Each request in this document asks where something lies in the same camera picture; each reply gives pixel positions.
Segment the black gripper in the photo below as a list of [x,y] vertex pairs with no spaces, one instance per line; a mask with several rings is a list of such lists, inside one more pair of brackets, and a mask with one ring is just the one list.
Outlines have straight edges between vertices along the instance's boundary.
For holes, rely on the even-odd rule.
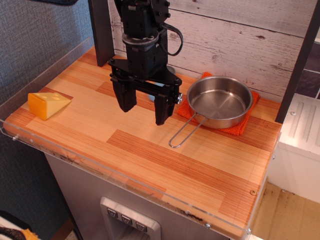
[[149,36],[122,34],[127,59],[112,58],[108,61],[112,73],[113,91],[123,112],[130,111],[137,104],[136,91],[155,97],[155,123],[160,126],[172,116],[175,104],[182,100],[182,80],[167,69],[168,56],[181,51],[168,51],[168,30],[157,29]]

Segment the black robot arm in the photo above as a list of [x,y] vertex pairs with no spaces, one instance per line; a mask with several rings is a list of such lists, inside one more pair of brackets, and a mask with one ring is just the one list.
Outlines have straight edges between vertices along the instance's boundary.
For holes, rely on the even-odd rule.
[[126,59],[110,59],[110,79],[119,107],[130,111],[136,92],[154,96],[155,122],[163,125],[182,100],[182,80],[168,70],[168,31],[182,33],[165,21],[171,15],[167,0],[115,1],[123,24]]

